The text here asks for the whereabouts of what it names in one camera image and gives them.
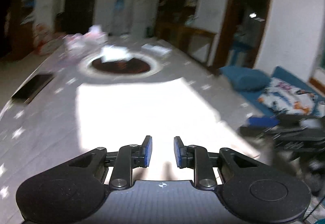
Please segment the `black smartphone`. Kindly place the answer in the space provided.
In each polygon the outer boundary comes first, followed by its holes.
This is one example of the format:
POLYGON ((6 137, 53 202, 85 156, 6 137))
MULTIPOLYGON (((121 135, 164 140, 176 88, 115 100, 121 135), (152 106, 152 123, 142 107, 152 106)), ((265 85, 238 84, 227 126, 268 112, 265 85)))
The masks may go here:
POLYGON ((29 104, 54 79, 53 73, 40 73, 28 80, 12 97, 12 101, 29 104))

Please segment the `dark display cabinet right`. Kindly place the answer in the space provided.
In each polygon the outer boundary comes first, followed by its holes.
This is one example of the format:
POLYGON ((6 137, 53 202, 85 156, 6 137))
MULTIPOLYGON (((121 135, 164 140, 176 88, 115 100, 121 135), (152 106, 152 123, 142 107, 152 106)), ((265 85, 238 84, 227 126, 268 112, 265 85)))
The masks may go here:
POLYGON ((195 17, 199 0, 158 0, 156 10, 155 30, 156 36, 164 23, 184 25, 190 18, 195 17))

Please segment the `dark wooden door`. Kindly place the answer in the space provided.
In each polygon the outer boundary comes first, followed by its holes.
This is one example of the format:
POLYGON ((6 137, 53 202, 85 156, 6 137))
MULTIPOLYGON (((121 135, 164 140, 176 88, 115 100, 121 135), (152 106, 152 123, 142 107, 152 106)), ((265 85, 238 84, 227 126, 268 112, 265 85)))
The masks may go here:
POLYGON ((67 34, 85 34, 93 25, 95 0, 65 0, 64 30, 67 34))

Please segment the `blue pillow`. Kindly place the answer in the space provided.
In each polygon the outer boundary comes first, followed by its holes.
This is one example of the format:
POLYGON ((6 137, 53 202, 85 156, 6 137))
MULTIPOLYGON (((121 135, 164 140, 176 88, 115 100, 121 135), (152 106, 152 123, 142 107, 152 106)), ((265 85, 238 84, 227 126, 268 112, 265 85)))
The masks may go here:
POLYGON ((219 71, 236 91, 259 91, 271 82, 268 75, 256 69, 225 66, 221 67, 219 71))

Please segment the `white refrigerator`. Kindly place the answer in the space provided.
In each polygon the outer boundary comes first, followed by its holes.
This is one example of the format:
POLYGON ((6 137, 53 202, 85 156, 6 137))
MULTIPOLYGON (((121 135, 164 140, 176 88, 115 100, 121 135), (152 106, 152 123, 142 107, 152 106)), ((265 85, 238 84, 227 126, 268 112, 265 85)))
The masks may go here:
POLYGON ((149 0, 134 0, 132 7, 131 35, 136 38, 145 36, 150 11, 149 0))

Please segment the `water dispenser with blue bottle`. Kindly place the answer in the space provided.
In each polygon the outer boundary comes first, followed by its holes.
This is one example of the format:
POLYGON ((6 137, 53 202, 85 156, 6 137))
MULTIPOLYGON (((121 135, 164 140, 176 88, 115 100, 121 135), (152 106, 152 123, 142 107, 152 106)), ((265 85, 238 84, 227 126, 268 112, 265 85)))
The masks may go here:
POLYGON ((114 36, 120 36, 125 32, 125 0, 115 1, 111 32, 114 36))

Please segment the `blue sofa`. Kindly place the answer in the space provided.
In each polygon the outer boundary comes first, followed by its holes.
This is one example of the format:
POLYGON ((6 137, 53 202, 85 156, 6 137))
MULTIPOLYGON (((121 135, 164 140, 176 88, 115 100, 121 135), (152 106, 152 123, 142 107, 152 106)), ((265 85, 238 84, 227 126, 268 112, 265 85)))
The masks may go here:
POLYGON ((271 76, 237 66, 222 67, 220 73, 234 91, 268 117, 276 114, 324 117, 324 96, 280 66, 271 76))

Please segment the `round hotpot stove inset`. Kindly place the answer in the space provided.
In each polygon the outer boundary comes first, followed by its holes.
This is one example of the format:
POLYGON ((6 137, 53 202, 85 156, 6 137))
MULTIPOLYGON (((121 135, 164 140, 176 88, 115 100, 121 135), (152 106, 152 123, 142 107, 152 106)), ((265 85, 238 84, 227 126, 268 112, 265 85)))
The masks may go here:
POLYGON ((141 52, 131 52, 130 60, 104 62, 102 56, 93 53, 78 64, 79 72, 100 81, 143 79, 163 70, 159 60, 141 52))

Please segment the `white tissue sheet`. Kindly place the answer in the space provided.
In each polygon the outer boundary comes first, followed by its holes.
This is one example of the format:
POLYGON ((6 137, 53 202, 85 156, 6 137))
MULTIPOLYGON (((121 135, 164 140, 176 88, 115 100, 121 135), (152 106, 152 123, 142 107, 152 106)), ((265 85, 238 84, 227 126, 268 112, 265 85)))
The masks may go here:
POLYGON ((129 61, 133 59, 133 55, 126 47, 123 46, 104 46, 100 51, 100 59, 102 63, 129 61))

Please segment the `pink tissue box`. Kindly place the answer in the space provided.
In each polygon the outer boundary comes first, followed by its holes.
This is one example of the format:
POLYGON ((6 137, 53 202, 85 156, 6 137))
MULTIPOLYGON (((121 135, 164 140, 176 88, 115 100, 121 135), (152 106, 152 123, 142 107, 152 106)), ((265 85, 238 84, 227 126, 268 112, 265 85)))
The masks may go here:
POLYGON ((106 32, 102 31, 101 25, 92 25, 89 31, 84 34, 84 41, 92 44, 104 44, 108 40, 106 32))

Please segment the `butterfly print cushion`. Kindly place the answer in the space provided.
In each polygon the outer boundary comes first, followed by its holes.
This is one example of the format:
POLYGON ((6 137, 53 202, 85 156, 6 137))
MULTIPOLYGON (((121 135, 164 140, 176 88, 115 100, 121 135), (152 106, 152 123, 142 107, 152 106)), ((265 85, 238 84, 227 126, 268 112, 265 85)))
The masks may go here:
POLYGON ((282 79, 271 78, 257 101, 273 112, 289 115, 310 115, 318 96, 309 90, 295 87, 282 79))

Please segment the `cream sweatshirt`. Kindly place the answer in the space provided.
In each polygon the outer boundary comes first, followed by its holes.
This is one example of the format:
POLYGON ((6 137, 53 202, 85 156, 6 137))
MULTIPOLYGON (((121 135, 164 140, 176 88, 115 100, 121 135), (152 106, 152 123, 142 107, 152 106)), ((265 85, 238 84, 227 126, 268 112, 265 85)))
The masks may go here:
POLYGON ((241 139, 220 114, 184 79, 162 83, 82 84, 77 88, 79 146, 118 151, 141 144, 149 135, 153 150, 148 168, 136 168, 136 180, 192 180, 193 171, 177 167, 173 139, 210 152, 231 148, 251 158, 259 151, 241 139))

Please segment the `white remote control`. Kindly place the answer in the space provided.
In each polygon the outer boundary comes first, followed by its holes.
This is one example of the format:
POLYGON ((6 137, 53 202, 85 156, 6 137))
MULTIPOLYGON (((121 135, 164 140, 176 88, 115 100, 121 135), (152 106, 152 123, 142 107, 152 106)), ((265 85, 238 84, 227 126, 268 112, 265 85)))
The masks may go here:
POLYGON ((151 44, 144 44, 142 46, 142 49, 146 52, 153 53, 160 57, 168 56, 172 52, 172 49, 170 48, 165 48, 163 46, 151 45, 151 44))

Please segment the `brown wooden side table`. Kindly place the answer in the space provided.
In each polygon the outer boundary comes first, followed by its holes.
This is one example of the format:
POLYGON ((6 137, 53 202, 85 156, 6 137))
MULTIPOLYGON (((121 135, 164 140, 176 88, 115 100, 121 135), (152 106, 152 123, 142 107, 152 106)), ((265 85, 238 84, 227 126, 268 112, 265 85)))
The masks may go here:
POLYGON ((216 33, 181 25, 176 31, 175 47, 207 67, 216 33))

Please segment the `dark wooden shelf cabinet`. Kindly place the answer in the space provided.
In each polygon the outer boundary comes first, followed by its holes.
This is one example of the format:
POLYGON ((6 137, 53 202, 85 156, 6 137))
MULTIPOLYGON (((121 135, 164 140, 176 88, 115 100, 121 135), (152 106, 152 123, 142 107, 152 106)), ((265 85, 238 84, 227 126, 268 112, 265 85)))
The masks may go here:
POLYGON ((1 0, 1 62, 19 61, 34 50, 34 0, 1 0))

